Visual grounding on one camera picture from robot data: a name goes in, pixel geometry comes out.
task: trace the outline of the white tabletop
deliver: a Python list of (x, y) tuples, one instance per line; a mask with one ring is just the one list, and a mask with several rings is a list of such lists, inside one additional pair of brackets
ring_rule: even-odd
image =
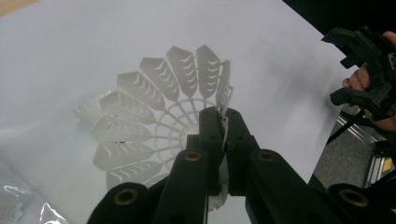
[[(307, 181), (339, 112), (329, 94), (351, 73), (321, 38), (280, 0), (42, 0), (0, 20), (0, 156), (67, 220), (86, 222), (106, 181), (73, 110), (143, 57), (208, 45), (231, 60), (230, 107)], [(242, 223), (244, 211), (232, 198), (209, 223)]]

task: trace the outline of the person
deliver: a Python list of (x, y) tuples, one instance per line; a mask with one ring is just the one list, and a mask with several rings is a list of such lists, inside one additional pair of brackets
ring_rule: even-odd
[[(396, 34), (387, 31), (383, 34), (391, 44), (396, 46)], [(367, 91), (371, 87), (369, 73), (367, 71), (367, 64), (364, 64), (361, 68), (356, 70), (351, 77), (343, 80), (343, 87), (352, 88), (358, 91)], [(366, 118), (371, 119), (372, 114), (368, 110), (364, 110)], [(382, 119), (379, 121), (373, 121), (377, 131), (382, 135), (389, 135), (390, 133), (396, 133), (396, 116), (389, 119)]]

